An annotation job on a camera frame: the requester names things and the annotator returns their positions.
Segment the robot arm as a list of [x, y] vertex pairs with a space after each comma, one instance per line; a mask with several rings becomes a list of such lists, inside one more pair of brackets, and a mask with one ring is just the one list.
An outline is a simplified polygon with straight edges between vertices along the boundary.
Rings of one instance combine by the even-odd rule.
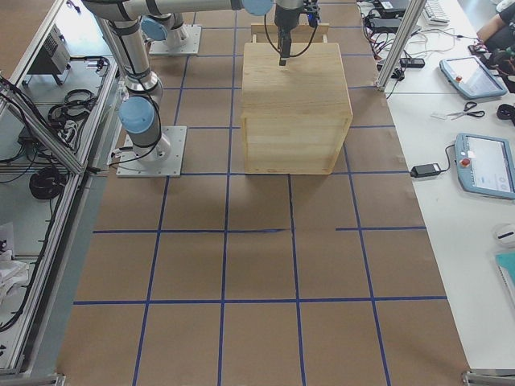
[[142, 93], [154, 89], [159, 77], [152, 72], [142, 37], [142, 20], [157, 21], [183, 12], [246, 10], [254, 16], [266, 16], [275, 9], [274, 24], [278, 31], [279, 64], [286, 65], [292, 40], [291, 32], [305, 14], [310, 27], [317, 28], [319, 7], [316, 1], [85, 1], [84, 5], [97, 18], [104, 20], [113, 35], [108, 46], [121, 56], [117, 63], [126, 71], [126, 87]]
[[142, 17], [141, 28], [147, 38], [163, 41], [183, 26], [181, 13], [147, 15]]

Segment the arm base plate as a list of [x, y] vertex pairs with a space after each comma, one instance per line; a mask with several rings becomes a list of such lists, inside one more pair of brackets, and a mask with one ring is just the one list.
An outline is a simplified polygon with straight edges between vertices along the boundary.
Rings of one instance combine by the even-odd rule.
[[145, 157], [138, 158], [149, 150], [134, 147], [127, 134], [124, 146], [129, 146], [130, 150], [122, 152], [120, 163], [117, 164], [117, 177], [158, 178], [170, 176], [178, 178], [183, 165], [186, 137], [186, 126], [165, 125], [162, 127], [162, 138], [157, 146]]
[[152, 56], [197, 55], [200, 49], [202, 27], [198, 24], [184, 24], [181, 28], [170, 30], [162, 41], [150, 45]]

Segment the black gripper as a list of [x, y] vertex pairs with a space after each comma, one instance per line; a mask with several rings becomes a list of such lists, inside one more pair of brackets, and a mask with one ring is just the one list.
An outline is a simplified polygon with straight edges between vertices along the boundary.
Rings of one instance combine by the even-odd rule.
[[319, 24], [319, 5], [317, 1], [308, 0], [277, 0], [274, 12], [274, 24], [278, 27], [279, 65], [285, 66], [290, 57], [290, 30], [284, 27], [297, 27], [301, 14], [307, 16], [308, 25], [317, 27]]

